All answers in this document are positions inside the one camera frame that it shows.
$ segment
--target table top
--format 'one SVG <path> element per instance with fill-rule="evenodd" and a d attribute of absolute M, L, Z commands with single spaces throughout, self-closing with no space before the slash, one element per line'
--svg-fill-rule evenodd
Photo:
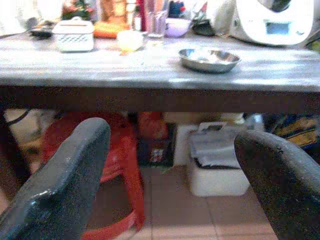
<path fill-rule="evenodd" d="M 198 47 L 223 49 L 242 61 L 225 74 L 183 67 L 178 51 Z M 0 86 L 320 92 L 320 54 L 306 49 L 189 33 L 165 38 L 160 47 L 120 52 L 111 39 L 95 39 L 91 52 L 61 53 L 53 39 L 25 33 L 2 38 Z"/>

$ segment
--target bottle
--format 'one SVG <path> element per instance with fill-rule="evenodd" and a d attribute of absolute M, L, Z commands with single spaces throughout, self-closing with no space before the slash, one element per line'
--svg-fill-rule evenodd
<path fill-rule="evenodd" d="M 141 31 L 141 14 L 140 5 L 136 5 L 133 14 L 133 29 L 136 31 Z"/>

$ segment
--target white bin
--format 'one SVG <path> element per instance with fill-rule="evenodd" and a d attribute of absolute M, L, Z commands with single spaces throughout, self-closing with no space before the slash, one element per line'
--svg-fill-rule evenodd
<path fill-rule="evenodd" d="M 243 126 L 225 126 L 225 123 L 206 123 L 207 126 L 223 125 L 220 130 L 206 131 L 203 126 L 189 136 L 187 176 L 192 194 L 198 197 L 241 196 L 250 184 L 241 170 L 234 149 L 234 138 Z M 225 169 L 205 169 L 196 161 L 212 158 L 212 162 Z"/>

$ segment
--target display screen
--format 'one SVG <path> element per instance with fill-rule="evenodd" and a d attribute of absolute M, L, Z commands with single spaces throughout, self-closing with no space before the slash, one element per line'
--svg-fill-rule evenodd
<path fill-rule="evenodd" d="M 265 26 L 267 34 L 287 35 L 289 33 L 289 23 L 267 22 Z"/>

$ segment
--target red bag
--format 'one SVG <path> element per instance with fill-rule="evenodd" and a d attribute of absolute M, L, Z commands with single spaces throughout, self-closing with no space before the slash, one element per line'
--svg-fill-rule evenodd
<path fill-rule="evenodd" d="M 168 128 L 161 112 L 140 112 L 138 114 L 139 135 L 146 139 L 167 139 Z"/>

